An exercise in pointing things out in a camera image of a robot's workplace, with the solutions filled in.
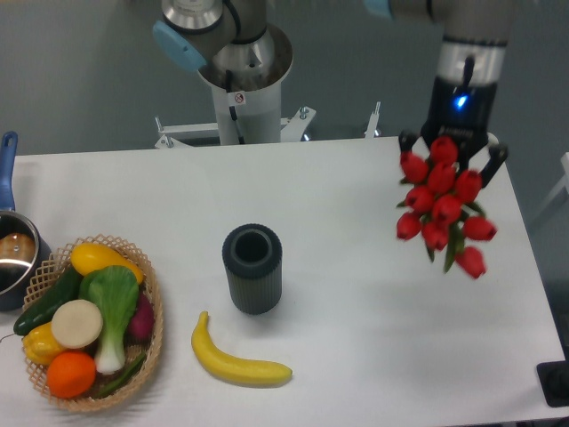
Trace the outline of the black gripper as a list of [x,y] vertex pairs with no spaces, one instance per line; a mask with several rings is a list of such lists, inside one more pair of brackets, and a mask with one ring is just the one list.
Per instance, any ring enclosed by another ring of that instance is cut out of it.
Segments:
[[[477,152],[486,151],[488,161],[480,170],[482,186],[486,187],[504,164],[509,148],[500,142],[488,142],[487,128],[498,85],[463,86],[436,77],[429,112],[421,128],[421,137],[430,148],[441,136],[450,137],[458,147],[461,170],[469,166]],[[398,135],[400,153],[413,151],[420,138],[418,133],[403,130]]]

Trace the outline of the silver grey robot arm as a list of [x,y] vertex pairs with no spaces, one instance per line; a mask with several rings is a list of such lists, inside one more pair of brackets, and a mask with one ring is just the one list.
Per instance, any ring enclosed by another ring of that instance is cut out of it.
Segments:
[[[488,183],[508,149],[487,131],[515,5],[511,1],[369,1],[369,12],[414,18],[444,28],[429,113],[420,137],[432,146],[452,138],[459,165],[479,151]],[[286,34],[268,23],[263,1],[165,1],[153,36],[178,67],[196,72],[211,88],[218,135],[224,145],[302,141],[315,116],[303,107],[281,115],[281,84],[293,64]]]

